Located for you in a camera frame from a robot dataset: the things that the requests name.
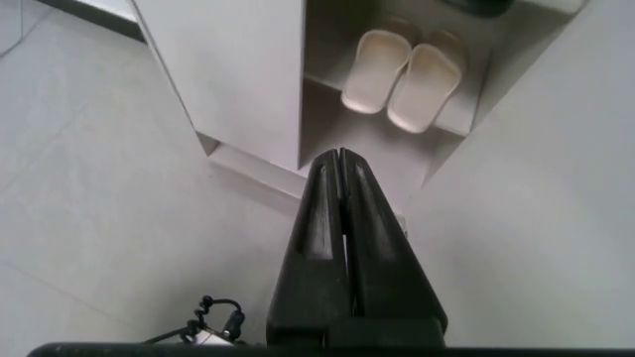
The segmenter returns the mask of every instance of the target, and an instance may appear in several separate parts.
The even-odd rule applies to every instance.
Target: slipper
[[[411,43],[418,34],[414,26],[399,18],[390,18],[384,27],[365,33],[341,92],[342,103],[363,114],[381,111],[408,63]]]
[[[467,50],[447,31],[435,32],[416,46],[408,69],[400,77],[388,103],[388,118],[401,129],[423,133],[433,124],[462,81]]]

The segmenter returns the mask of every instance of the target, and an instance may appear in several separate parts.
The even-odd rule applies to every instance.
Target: shelf compartment
[[[496,19],[479,19],[438,0],[386,0],[369,3],[373,4],[369,5],[372,10],[363,13],[374,13],[369,15],[371,19],[364,22],[365,24],[378,22],[386,16],[384,14],[396,14],[411,21],[424,34],[434,30],[448,30],[465,41],[469,52],[467,74],[433,125],[456,135],[467,136],[472,128],[492,50],[504,38],[509,18],[513,15],[508,13]],[[324,6],[333,7],[331,2],[326,4]],[[310,6],[307,14],[304,75],[306,79],[341,90],[355,59],[357,41],[372,26],[351,30],[350,26],[332,20],[343,18],[332,16],[338,11],[336,6],[327,11],[312,10],[315,7],[316,5]]]

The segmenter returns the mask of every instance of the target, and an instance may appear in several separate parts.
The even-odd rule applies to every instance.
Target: white cabinet
[[[449,344],[633,347],[635,2],[517,1],[490,20],[438,0],[134,2],[193,126],[220,142],[213,163],[300,196],[322,151],[367,159]],[[357,35],[389,12],[470,47],[421,135],[339,102]]]
[[[407,210],[449,344],[635,346],[633,14],[589,2]]]
[[[368,160],[398,215],[573,16],[527,2],[495,19],[440,0],[132,3],[194,128],[220,143],[213,162],[299,197],[311,160],[346,147]],[[465,79],[421,135],[339,100],[359,37],[387,14],[422,33],[452,31],[469,49]]]
[[[302,1],[131,5],[199,133],[281,167],[297,165]]]

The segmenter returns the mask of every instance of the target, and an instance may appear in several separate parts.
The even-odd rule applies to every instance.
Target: floor
[[[1,354],[143,340],[203,294],[239,300],[263,342],[295,203],[208,163],[145,45],[24,11],[0,58]]]

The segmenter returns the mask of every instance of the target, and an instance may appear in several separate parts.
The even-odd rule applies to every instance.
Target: cabinet door
[[[133,0],[194,128],[296,169],[304,1]]]
[[[449,345],[635,347],[633,14],[589,2],[414,198]]]

